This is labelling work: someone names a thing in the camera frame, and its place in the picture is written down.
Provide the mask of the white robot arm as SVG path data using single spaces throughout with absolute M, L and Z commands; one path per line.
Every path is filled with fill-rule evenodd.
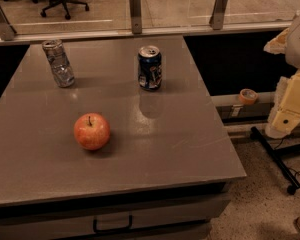
M 265 133 L 280 139 L 289 135 L 300 123 L 300 10 L 292 24 L 269 41 L 264 50 L 272 54 L 284 54 L 286 63 L 297 69 L 290 78 L 281 76 L 274 94 L 274 106 L 270 111 Z

